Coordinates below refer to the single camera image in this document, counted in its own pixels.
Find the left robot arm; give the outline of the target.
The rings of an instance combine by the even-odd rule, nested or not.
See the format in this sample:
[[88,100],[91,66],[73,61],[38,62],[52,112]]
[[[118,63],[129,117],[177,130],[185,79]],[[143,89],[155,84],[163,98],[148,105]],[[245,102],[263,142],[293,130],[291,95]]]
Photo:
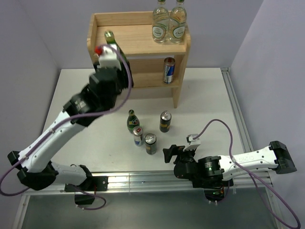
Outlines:
[[8,154],[11,165],[18,169],[19,181],[33,190],[42,190],[53,183],[90,189],[93,179],[86,166],[65,166],[51,159],[95,119],[108,114],[122,90],[131,87],[130,69],[123,66],[102,67],[91,74],[88,84],[71,97],[41,136],[26,149]]

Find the green glass bottle front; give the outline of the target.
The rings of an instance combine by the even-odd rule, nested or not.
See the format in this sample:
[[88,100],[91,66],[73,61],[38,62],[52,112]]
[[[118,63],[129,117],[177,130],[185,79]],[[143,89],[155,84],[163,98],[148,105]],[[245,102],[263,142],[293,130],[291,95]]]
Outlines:
[[107,43],[107,45],[105,47],[111,48],[117,54],[117,57],[119,58],[120,64],[121,64],[121,70],[120,71],[125,72],[126,68],[125,68],[123,63],[126,63],[129,66],[129,62],[128,62],[124,52],[122,51],[122,49],[120,48],[120,46],[116,42],[113,32],[111,30],[105,31],[104,32],[104,37],[105,37],[105,40],[106,40],[106,43]]

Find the blue silver can red top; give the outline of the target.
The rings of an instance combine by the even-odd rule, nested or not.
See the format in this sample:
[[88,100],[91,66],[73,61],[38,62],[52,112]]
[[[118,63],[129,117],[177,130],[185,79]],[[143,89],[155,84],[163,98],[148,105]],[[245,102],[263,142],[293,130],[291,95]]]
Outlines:
[[173,57],[167,57],[164,59],[163,68],[163,82],[171,84],[173,82],[173,75],[175,70],[175,59]]

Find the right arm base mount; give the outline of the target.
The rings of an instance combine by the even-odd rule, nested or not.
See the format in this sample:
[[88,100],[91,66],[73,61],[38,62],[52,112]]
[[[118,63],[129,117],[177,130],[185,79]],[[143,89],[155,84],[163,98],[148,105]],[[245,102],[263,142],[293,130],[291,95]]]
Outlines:
[[203,188],[207,200],[217,202],[223,200],[226,197],[229,188],[234,185],[233,179],[228,181],[218,180],[216,182],[193,179],[191,182],[193,188]]

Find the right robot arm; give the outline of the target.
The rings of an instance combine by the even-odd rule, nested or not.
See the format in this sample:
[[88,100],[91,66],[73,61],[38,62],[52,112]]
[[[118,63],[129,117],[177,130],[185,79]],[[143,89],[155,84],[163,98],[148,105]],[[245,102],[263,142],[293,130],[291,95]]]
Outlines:
[[220,112],[226,104],[220,101],[222,90],[215,90],[215,79],[200,75],[187,81],[185,90],[190,94],[184,106],[169,114],[158,104],[146,104],[142,111],[151,115],[145,123],[141,146],[131,136],[119,132],[115,146],[122,156],[123,165],[132,169],[154,169],[173,162],[173,173],[178,179],[190,180],[193,187],[212,188],[232,185],[235,177],[249,174],[253,180],[256,169],[266,168],[278,174],[296,171],[284,144],[272,141],[263,149],[233,153],[233,133],[212,113]]

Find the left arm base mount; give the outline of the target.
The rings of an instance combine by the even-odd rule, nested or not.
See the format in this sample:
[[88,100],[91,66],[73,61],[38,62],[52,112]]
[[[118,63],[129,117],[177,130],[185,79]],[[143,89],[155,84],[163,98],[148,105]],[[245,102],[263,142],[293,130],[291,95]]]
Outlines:
[[85,181],[84,184],[79,186],[66,184],[64,187],[64,192],[74,192],[74,202],[78,207],[87,208],[86,206],[91,205],[97,198],[101,198],[104,201],[102,205],[102,207],[104,207],[106,200],[101,196],[97,196],[96,194],[99,191],[106,191],[107,188],[107,176],[93,176],[89,178],[89,181]]

